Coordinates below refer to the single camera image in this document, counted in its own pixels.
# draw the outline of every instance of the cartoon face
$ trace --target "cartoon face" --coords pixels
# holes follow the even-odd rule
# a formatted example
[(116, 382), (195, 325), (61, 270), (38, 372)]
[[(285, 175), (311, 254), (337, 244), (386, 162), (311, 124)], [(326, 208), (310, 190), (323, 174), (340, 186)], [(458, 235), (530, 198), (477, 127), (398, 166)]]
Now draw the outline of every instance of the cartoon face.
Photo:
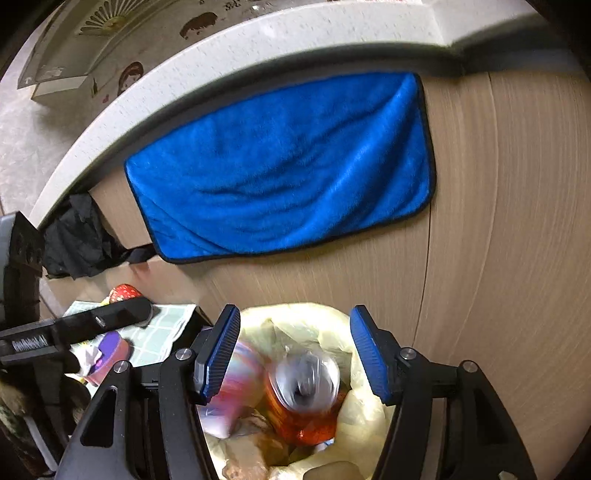
[(183, 25), (179, 34), (185, 40), (196, 41), (201, 34), (201, 30), (212, 27), (216, 24), (217, 15), (213, 12), (205, 12), (198, 17), (192, 18)]
[(135, 82), (137, 82), (142, 76), (139, 73), (129, 75), (124, 81), (123, 85), (121, 85), (121, 92), (126, 91), (129, 87), (131, 87)]
[(121, 95), (143, 76), (144, 66), (140, 62), (135, 61), (127, 65), (119, 77), (119, 88), (117, 95)]

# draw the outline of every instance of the blue gripper pad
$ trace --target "blue gripper pad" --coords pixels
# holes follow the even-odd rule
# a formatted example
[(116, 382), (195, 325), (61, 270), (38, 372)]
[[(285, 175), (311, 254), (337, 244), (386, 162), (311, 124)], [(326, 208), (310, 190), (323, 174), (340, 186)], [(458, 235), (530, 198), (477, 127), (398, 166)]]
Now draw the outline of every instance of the blue gripper pad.
[(400, 346), (390, 332), (377, 327), (365, 305), (351, 310), (350, 328), (372, 392), (382, 403), (391, 405), (393, 395), (388, 371), (396, 368), (395, 357)]
[(204, 372), (203, 385), (199, 393), (206, 402), (220, 391), (239, 334), (240, 310), (234, 305), (226, 305), (203, 348), (197, 354), (196, 363)]

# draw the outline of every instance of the black cloth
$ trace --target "black cloth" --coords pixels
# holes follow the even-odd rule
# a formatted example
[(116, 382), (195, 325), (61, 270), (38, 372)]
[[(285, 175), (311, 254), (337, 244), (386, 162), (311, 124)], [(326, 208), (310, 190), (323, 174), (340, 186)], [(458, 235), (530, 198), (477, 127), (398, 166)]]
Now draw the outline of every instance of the black cloth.
[(62, 202), (44, 238), (43, 265), (50, 277), (93, 277), (126, 260), (139, 263), (155, 254), (152, 245), (126, 250), (109, 235), (87, 193), (70, 195)]

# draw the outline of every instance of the metal screw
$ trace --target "metal screw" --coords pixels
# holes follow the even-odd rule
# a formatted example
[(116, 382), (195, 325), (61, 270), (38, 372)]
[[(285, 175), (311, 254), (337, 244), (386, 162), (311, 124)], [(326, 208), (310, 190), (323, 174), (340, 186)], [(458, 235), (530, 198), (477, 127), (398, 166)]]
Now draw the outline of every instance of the metal screw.
[(129, 362), (125, 360), (119, 360), (115, 365), (113, 365), (113, 370), (116, 374), (120, 374), (125, 372), (129, 368)]
[(478, 372), (478, 365), (476, 365), (472, 360), (462, 363), (462, 368), (470, 374)]
[(504, 470), (499, 473), (499, 480), (518, 480), (518, 478), (512, 473), (505, 472)]
[(417, 351), (410, 347), (405, 347), (400, 350), (400, 356), (405, 360), (413, 360), (417, 357)]
[(176, 351), (174, 356), (177, 360), (186, 360), (187, 358), (191, 358), (193, 351), (190, 348), (181, 348)]

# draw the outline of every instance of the green checkered cloth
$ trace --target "green checkered cloth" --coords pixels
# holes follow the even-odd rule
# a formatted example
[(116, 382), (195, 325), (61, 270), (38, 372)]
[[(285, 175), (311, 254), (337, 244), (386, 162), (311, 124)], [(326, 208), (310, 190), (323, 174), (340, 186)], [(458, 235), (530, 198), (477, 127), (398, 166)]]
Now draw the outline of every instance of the green checkered cloth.
[[(64, 316), (85, 312), (100, 307), (100, 303), (89, 301), (75, 301), (67, 309)], [(147, 323), (130, 325), (117, 330), (121, 336), (132, 346), (129, 361), (134, 367), (157, 364), (170, 355), (173, 342), (180, 337), (187, 326), (196, 305), (154, 305), (154, 316)], [(99, 335), (93, 340), (72, 345), (72, 351), (83, 349), (87, 346), (98, 348), (104, 335)], [(96, 391), (89, 385), (91, 394)]]

